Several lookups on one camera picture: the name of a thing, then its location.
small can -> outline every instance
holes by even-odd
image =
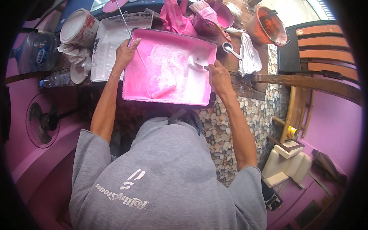
[[[298,130],[292,126],[287,129],[287,136],[295,140],[298,138]]]

water gallon bottle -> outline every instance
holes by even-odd
[[[57,62],[60,45],[58,37],[31,32],[17,49],[12,49],[10,58],[17,60],[18,72],[50,71]]]
[[[39,82],[40,87],[54,88],[69,85],[70,73],[57,74],[46,77]]]

hand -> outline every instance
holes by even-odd
[[[127,65],[133,60],[135,50],[137,46],[141,42],[140,38],[137,38],[133,44],[128,48],[129,39],[125,40],[120,46],[116,49],[116,59],[114,67],[120,73],[127,67]]]
[[[222,99],[225,95],[235,94],[231,85],[230,73],[219,61],[215,65],[209,64],[209,84],[213,91]]]

white paint tray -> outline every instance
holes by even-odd
[[[133,28],[151,28],[153,12],[124,14],[131,31]],[[116,49],[126,39],[129,32],[121,15],[100,21],[92,52],[91,81],[107,81],[115,64]]]

pink paint bucket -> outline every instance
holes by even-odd
[[[98,21],[88,10],[78,9],[65,21],[60,32],[60,41],[63,44],[92,47],[97,34]]]

